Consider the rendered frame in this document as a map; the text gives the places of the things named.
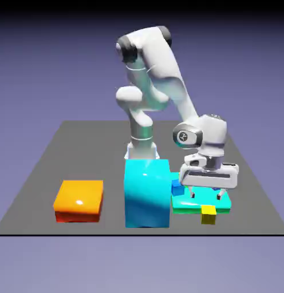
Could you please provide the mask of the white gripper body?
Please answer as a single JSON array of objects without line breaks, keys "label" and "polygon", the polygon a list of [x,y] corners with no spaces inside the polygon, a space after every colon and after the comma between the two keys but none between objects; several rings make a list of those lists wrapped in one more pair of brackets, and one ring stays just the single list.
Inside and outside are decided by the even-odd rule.
[{"label": "white gripper body", "polygon": [[210,188],[235,188],[238,183],[239,166],[223,163],[219,169],[207,170],[184,163],[179,172],[179,181],[185,186]]}]

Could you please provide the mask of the small yellow cube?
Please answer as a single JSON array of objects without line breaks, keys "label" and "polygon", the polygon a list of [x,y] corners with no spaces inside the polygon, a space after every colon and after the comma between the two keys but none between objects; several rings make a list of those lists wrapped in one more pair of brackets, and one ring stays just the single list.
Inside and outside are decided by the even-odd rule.
[{"label": "small yellow cube", "polygon": [[201,206],[201,224],[215,225],[216,207],[214,205]]}]

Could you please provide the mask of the large green flat box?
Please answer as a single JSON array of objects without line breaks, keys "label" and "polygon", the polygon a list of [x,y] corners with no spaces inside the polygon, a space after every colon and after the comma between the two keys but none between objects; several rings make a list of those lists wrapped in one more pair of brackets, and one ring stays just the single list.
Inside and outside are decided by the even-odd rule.
[{"label": "large green flat box", "polygon": [[193,187],[195,197],[190,196],[188,187],[185,187],[183,195],[172,195],[172,212],[174,214],[192,214],[201,213],[203,205],[213,205],[218,214],[229,213],[231,209],[231,200],[228,193],[225,192],[221,199],[217,199],[219,190],[206,187]]}]

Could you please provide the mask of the large cyan box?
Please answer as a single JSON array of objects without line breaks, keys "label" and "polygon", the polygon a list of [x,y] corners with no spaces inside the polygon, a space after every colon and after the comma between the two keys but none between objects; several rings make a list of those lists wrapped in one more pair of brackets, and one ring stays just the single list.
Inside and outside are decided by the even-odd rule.
[{"label": "large cyan box", "polygon": [[127,228],[168,228],[171,206],[169,161],[126,160],[124,201]]}]

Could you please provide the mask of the large orange box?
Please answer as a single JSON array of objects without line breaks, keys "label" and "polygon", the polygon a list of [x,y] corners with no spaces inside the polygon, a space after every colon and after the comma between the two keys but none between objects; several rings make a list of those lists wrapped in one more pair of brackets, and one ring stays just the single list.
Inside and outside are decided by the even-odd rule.
[{"label": "large orange box", "polygon": [[56,222],[99,222],[103,193],[102,180],[64,180],[53,204]]}]

